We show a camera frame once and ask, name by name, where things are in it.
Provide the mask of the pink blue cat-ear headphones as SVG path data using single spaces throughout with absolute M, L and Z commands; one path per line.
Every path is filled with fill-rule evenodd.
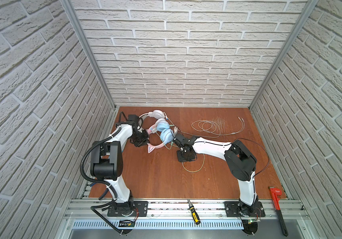
M 176 134 L 178 133 L 178 127 L 174 125 L 170 125 L 166 119 L 158 119 L 155 124 L 153 124 L 150 128 L 147 129 L 148 134 L 158 133 L 162 143 L 159 145 L 152 145 L 151 143 L 147 143 L 148 145 L 148 153 L 151 153 L 155 149 L 162 148 L 166 146 L 168 143 L 171 143 Z

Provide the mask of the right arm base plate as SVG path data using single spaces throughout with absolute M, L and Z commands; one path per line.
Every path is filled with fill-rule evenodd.
M 260 201 L 256 201 L 252 206 L 249 206 L 240 201 L 225 201 L 224 208 L 227 217 L 265 217 L 266 213 Z

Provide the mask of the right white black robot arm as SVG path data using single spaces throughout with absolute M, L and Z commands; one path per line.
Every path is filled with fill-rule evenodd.
M 180 162 L 192 161 L 197 154 L 206 154 L 224 160 L 231 174 L 238 180 L 242 211 L 253 212 L 258 196 L 255 188 L 256 157 L 240 141 L 218 142 L 202 137 L 186 138 L 177 133 L 173 139 L 180 150 L 177 152 Z

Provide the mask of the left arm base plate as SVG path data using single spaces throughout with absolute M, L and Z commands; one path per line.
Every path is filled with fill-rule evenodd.
M 146 217 L 148 212 L 148 201 L 132 201 L 125 203 L 114 203 L 108 209 L 108 217 Z

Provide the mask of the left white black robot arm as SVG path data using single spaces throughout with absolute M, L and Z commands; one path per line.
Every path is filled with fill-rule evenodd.
M 134 210 L 131 190 L 123 179 L 123 150 L 128 141 L 135 146 L 148 143 L 149 134 L 134 124 L 119 125 L 107 139 L 91 151 L 90 173 L 99 181 L 106 182 L 106 191 L 114 200 L 113 209 L 128 214 Z

